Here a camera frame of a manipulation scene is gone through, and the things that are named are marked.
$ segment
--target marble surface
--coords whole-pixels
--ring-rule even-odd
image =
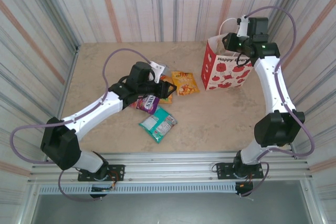
[[[200,93],[178,97],[162,104],[178,121],[157,144],[138,124],[149,115],[126,108],[114,114],[80,142],[84,150],[118,152],[203,152],[236,151],[253,139],[254,125],[265,115],[265,101],[258,76],[253,71],[240,88],[205,91],[201,81],[205,42],[140,42],[84,44],[80,48],[63,117],[76,113],[104,93],[102,66],[119,48],[137,50],[170,70],[192,72]],[[129,74],[142,59],[131,52],[114,55],[106,69],[112,85]]]

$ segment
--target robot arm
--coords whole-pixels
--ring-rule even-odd
[[[278,148],[292,143],[300,130],[300,125],[290,116],[281,101],[275,82],[275,67],[280,60],[276,43],[268,42],[268,18],[245,17],[237,20],[238,33],[229,33],[223,38],[226,50],[240,52],[249,57],[262,86],[266,103],[266,116],[254,127],[255,139],[234,159],[233,172],[237,177],[245,177],[258,170],[259,157],[270,148]],[[303,123],[303,112],[297,112],[291,102],[281,68],[277,71],[279,84],[289,109]]]
[[[90,176],[97,180],[103,179],[107,174],[107,161],[97,153],[81,151],[78,142],[92,128],[109,116],[122,111],[139,97],[154,95],[158,98],[167,98],[174,92],[176,86],[160,80],[164,68],[153,61],[150,65],[137,62],[128,76],[121,78],[108,89],[106,96],[103,95],[86,108],[62,120],[51,118],[48,124],[72,122],[59,127],[46,128],[41,150],[62,170],[74,167],[88,171]],[[76,120],[78,116],[85,113],[88,114]]]

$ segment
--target chip bag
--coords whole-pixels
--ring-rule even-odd
[[[160,80],[162,81],[167,81],[171,84],[174,84],[173,79],[169,76],[161,76]],[[173,103],[173,94],[171,94],[168,98],[162,98],[159,100],[159,103],[168,103],[168,104],[172,104]]]
[[[199,92],[194,75],[180,71],[172,71],[174,84],[177,86],[177,95],[186,95]]]
[[[153,115],[139,123],[157,143],[160,143],[165,134],[176,124],[177,120],[160,106]]]
[[[151,115],[154,114],[158,107],[159,98],[154,95],[149,95],[145,98],[139,98],[136,102],[133,102],[130,107],[138,110],[143,110]]]

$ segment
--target white string handle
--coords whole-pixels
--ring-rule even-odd
[[[218,35],[221,35],[221,30],[222,30],[222,27],[223,27],[223,25],[225,24],[225,22],[227,22],[227,21],[229,21],[229,20],[231,20],[231,19],[237,20],[236,18],[228,18],[228,19],[224,20],[223,23],[222,23],[222,24],[220,25],[220,27],[219,27]]]

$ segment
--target gift bag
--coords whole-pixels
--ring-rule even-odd
[[[208,39],[202,67],[202,80],[205,90],[240,87],[251,73],[251,63],[237,66],[238,53],[226,51],[222,39],[226,34],[221,34]],[[243,64],[248,57],[241,55],[239,64]]]

